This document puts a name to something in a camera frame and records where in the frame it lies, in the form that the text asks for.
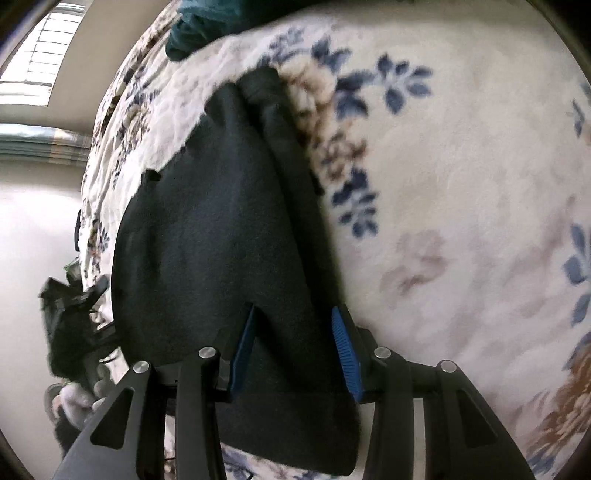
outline black cloth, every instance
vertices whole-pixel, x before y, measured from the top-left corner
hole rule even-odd
[[[346,475],[359,424],[330,329],[326,233],[284,86],[261,68],[208,101],[186,146],[147,171],[122,218],[112,306],[128,362],[181,361],[244,302],[259,329],[220,438],[291,466]]]
[[[60,444],[61,456],[65,457],[78,438],[80,430],[70,423],[62,407],[57,409],[57,418],[58,421],[56,422],[53,433],[57,443]]]
[[[78,210],[78,216],[76,217],[76,227],[74,228],[74,250],[77,252],[80,251],[80,247],[78,246],[78,240],[80,239],[80,215],[82,215],[82,210]]]
[[[101,357],[95,358],[94,364],[87,362],[101,351],[108,355],[117,346],[114,335],[96,336],[96,325],[90,320],[92,307],[108,287],[104,275],[84,293],[82,282],[69,286],[48,278],[39,294],[51,373],[77,382],[88,391],[98,380],[96,367]]]

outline crumpled fabric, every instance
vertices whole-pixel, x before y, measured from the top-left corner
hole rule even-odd
[[[180,61],[225,35],[238,34],[319,3],[319,0],[183,0],[182,17],[166,44],[169,59]]]

